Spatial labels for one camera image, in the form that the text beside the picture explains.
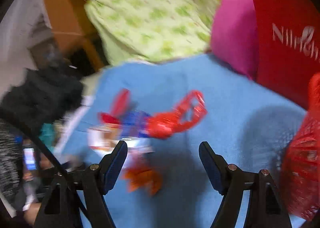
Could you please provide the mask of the red plastic mesh basket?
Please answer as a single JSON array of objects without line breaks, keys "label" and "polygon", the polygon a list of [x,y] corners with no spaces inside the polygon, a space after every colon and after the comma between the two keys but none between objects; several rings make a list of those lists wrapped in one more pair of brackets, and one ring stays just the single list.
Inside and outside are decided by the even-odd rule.
[{"label": "red plastic mesh basket", "polygon": [[290,214],[311,221],[319,210],[319,73],[309,83],[309,109],[281,163],[280,194]]}]

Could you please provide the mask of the black clothing pile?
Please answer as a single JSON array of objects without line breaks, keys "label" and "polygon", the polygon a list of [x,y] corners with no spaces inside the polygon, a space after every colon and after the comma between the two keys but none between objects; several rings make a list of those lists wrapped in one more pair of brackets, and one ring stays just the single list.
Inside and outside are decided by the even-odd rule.
[{"label": "black clothing pile", "polygon": [[64,63],[27,69],[24,83],[4,95],[1,108],[40,134],[44,124],[61,119],[81,105],[83,89],[84,85]]}]

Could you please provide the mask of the red plastic bag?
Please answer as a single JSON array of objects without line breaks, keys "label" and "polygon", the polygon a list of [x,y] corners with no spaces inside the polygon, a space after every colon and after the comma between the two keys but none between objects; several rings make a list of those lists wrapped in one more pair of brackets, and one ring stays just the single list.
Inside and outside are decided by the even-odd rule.
[{"label": "red plastic bag", "polygon": [[206,114],[202,92],[192,90],[171,111],[159,112],[151,116],[146,128],[150,137],[167,139],[174,133],[193,128]]}]

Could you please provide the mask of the red shopping bag with lettering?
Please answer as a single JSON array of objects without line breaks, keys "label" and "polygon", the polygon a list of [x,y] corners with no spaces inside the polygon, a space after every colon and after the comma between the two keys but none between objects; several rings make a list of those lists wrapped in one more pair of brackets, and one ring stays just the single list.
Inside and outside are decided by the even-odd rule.
[{"label": "red shopping bag with lettering", "polygon": [[311,0],[253,0],[259,40],[258,84],[308,108],[319,72],[319,12]]}]

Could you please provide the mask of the magenta pillow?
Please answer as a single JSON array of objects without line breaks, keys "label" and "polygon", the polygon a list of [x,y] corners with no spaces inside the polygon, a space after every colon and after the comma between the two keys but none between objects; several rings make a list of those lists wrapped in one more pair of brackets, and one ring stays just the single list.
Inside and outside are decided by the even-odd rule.
[{"label": "magenta pillow", "polygon": [[221,0],[210,48],[234,71],[254,79],[258,68],[258,27],[253,0]]}]

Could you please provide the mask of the wooden bedside table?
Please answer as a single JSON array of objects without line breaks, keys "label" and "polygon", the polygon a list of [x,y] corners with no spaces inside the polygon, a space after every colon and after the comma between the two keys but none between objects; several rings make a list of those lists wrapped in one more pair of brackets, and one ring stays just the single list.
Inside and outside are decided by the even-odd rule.
[{"label": "wooden bedside table", "polygon": [[101,38],[97,34],[89,38],[84,38],[80,46],[69,56],[69,61],[82,76],[96,73],[103,67],[109,65]]}]

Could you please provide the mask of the green clover pattern quilt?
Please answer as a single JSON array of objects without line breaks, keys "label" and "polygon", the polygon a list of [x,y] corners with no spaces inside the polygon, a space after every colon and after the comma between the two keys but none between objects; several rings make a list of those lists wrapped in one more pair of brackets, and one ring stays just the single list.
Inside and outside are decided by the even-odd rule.
[{"label": "green clover pattern quilt", "polygon": [[204,52],[221,0],[88,0],[107,61],[163,62]]}]

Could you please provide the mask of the black white speckled garment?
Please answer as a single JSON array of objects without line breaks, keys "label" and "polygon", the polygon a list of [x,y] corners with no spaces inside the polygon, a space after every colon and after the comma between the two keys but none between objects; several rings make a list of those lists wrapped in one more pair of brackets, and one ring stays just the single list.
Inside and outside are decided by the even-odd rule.
[{"label": "black white speckled garment", "polygon": [[1,119],[1,193],[13,204],[21,188],[22,151],[10,126]]}]

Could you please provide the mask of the orange crumpled wrapper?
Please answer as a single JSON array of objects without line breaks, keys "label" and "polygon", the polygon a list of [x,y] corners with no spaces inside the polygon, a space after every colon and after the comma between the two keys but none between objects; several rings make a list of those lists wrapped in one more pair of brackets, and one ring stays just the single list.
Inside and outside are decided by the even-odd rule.
[{"label": "orange crumpled wrapper", "polygon": [[128,192],[145,188],[149,195],[155,195],[162,188],[162,176],[154,168],[146,164],[126,168],[122,177],[127,181]]}]

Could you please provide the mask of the red ribbon bow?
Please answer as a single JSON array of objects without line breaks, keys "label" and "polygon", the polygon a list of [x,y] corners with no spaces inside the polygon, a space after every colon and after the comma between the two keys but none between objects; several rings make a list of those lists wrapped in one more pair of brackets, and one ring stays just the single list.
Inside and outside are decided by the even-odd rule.
[{"label": "red ribbon bow", "polygon": [[109,113],[100,112],[99,119],[103,124],[120,125],[120,118],[125,114],[130,102],[130,91],[126,88],[121,89],[112,101]]}]

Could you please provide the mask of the blue white carton box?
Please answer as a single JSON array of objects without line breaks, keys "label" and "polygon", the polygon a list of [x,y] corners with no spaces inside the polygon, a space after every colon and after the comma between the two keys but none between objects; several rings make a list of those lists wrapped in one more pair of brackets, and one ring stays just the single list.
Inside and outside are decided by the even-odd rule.
[{"label": "blue white carton box", "polygon": [[144,111],[129,111],[121,118],[121,136],[149,138],[146,128],[148,119],[151,116]]}]

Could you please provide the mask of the teal cloth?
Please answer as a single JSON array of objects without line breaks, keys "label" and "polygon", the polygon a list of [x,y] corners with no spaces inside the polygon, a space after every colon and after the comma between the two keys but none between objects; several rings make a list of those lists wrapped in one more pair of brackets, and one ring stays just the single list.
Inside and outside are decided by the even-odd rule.
[{"label": "teal cloth", "polygon": [[44,123],[39,136],[44,145],[52,152],[56,141],[56,132],[53,124]]}]

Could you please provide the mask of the red orange white box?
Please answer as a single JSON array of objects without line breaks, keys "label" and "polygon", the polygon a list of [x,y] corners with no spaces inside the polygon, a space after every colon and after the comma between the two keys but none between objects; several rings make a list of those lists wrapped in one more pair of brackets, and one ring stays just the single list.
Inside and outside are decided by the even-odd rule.
[{"label": "red orange white box", "polygon": [[120,125],[106,124],[87,129],[88,146],[93,150],[112,151],[121,140]]}]

